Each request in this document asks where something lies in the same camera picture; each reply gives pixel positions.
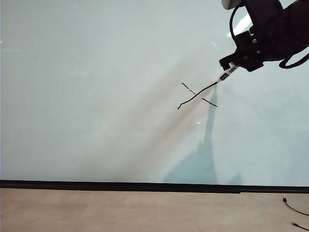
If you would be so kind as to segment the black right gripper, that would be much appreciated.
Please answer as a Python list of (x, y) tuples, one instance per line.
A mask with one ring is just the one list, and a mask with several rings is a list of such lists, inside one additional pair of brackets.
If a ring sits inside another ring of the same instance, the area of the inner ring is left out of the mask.
[(253, 40), (254, 37), (248, 30), (235, 36), (237, 47), (235, 53), (219, 60), (219, 64), (224, 71), (230, 69), (232, 66), (239, 66), (249, 72), (253, 72), (264, 66)]

